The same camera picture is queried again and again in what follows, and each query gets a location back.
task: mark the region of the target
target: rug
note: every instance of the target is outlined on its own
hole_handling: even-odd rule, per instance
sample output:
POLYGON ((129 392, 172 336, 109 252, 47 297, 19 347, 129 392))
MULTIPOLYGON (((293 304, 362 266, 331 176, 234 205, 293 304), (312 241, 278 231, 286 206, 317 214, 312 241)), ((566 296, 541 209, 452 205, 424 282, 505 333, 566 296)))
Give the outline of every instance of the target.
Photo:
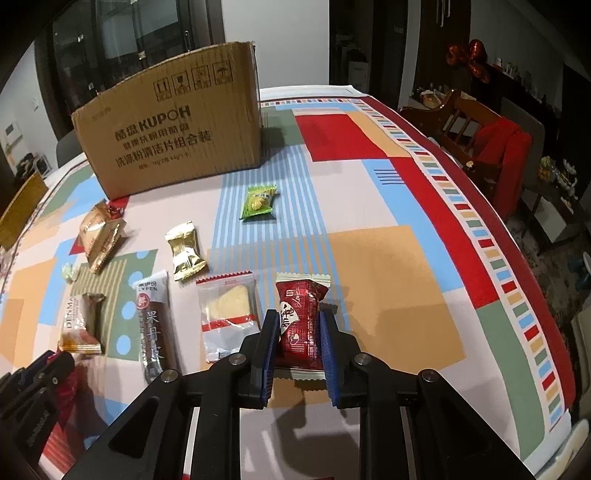
POLYGON ((585 251, 591 253, 591 240, 585 231, 571 242, 538 256, 540 245, 535 228, 534 233, 530 228, 521 238, 526 218, 526 213, 518 209, 509 217, 506 226, 527 259, 544 292, 550 313, 560 328, 573 319, 589 296, 589 290, 575 289, 577 274, 570 272, 567 264, 569 260, 581 258, 585 251))

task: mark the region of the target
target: cake in package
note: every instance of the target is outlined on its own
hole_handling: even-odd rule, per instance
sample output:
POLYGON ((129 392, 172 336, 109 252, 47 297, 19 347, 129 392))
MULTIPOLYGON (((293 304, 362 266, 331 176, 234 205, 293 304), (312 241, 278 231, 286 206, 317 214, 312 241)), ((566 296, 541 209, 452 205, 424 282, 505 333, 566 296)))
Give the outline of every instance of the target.
POLYGON ((238 352, 246 336, 260 331, 252 272, 198 280, 197 295, 208 363, 238 352))
POLYGON ((100 355, 102 348, 97 340, 99 332, 99 303, 103 294, 83 293, 68 299, 61 328, 59 348, 70 353, 100 355))
POLYGON ((176 368, 170 308, 168 306, 168 274, 156 272, 133 284, 139 320, 141 362, 144 378, 152 383, 169 368, 176 368))

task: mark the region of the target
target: cardboard box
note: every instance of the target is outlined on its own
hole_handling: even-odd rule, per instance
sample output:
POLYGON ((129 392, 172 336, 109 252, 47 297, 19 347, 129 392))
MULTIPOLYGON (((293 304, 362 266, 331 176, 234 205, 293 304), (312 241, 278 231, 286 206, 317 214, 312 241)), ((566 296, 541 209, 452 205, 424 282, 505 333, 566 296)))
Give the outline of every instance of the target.
POLYGON ((183 180, 258 167, 260 112, 251 43, 165 60, 72 114, 110 199, 183 180))

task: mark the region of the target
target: ceiling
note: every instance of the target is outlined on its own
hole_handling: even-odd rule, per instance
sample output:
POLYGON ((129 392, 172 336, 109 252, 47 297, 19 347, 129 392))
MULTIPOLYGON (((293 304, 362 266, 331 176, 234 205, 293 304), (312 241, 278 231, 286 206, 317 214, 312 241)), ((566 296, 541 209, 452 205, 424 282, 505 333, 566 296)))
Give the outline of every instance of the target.
POLYGON ((560 32, 591 75, 591 2, 527 0, 560 32))

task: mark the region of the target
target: brown snack package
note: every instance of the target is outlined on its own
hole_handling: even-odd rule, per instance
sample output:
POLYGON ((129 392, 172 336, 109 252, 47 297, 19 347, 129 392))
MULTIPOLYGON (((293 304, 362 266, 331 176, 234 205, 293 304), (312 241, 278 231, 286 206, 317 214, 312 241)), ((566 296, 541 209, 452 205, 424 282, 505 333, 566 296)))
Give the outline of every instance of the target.
POLYGON ((141 362, 148 384, 164 370, 176 368, 167 281, 168 274, 162 270, 133 284, 135 306, 138 309, 141 362))
POLYGON ((80 241, 92 273, 98 273, 123 233, 125 220, 113 220, 106 201, 101 200, 80 225, 80 241))
POLYGON ((83 293, 70 297, 58 344, 60 350, 87 355, 102 353, 96 335, 99 322, 99 303, 104 299, 105 296, 102 293, 83 293))

